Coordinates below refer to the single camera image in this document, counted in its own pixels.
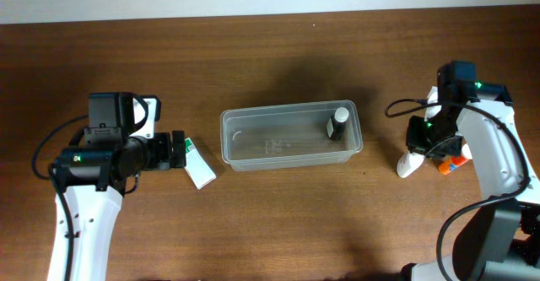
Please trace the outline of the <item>white green medicine box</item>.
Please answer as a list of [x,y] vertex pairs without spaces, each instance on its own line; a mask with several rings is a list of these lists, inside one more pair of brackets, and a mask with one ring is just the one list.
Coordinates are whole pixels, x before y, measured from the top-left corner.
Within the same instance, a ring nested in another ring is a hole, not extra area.
[[197,147],[190,138],[186,142],[186,166],[184,169],[192,179],[198,190],[203,189],[207,184],[214,181],[217,176],[198,152]]

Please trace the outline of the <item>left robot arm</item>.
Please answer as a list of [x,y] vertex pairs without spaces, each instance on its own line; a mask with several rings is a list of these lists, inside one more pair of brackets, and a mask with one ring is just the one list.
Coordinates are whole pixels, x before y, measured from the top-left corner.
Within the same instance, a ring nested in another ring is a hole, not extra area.
[[156,132],[161,102],[128,92],[89,95],[88,125],[49,164],[56,193],[50,280],[103,280],[128,180],[186,167],[182,131]]

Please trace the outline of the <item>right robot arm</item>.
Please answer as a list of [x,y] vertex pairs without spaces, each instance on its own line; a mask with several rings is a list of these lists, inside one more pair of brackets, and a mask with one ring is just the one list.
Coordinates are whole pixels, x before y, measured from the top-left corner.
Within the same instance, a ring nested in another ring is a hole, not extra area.
[[427,158],[457,158],[466,144],[481,201],[455,212],[441,226],[433,262],[409,263],[400,280],[537,280],[539,179],[516,130],[513,100],[502,84],[477,79],[471,62],[452,61],[437,71],[423,117],[411,116],[401,178]]

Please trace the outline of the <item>orange tube white cap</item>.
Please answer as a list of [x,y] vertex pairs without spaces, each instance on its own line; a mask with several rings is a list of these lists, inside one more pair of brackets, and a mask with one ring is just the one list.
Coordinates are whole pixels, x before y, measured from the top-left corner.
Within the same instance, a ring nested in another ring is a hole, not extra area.
[[472,160],[472,153],[467,143],[462,146],[461,153],[458,156],[451,156],[449,159],[443,161],[438,170],[443,175],[448,175],[455,169],[467,163],[469,160]]

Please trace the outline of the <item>clear plastic container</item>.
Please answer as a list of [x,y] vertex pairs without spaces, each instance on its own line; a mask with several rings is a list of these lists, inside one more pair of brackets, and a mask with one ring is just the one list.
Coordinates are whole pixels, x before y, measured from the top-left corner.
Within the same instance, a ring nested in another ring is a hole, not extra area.
[[[349,118],[342,137],[331,140],[329,121],[339,108],[347,109]],[[351,100],[227,110],[220,121],[222,159],[235,171],[343,163],[364,146]]]

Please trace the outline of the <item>black bottle white cap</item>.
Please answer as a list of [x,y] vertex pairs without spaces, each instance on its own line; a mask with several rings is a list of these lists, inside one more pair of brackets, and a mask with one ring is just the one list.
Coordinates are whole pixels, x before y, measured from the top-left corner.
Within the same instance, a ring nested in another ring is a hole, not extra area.
[[345,107],[337,108],[327,122],[327,136],[331,140],[339,140],[345,131],[346,122],[348,119],[349,110]]

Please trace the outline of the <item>white spray bottle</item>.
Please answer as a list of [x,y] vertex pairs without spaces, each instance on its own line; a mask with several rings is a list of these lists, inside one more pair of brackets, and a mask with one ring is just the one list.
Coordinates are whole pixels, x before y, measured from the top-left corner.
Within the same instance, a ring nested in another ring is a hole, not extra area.
[[397,174],[401,178],[410,176],[423,164],[424,159],[425,156],[423,154],[405,153],[397,162]]

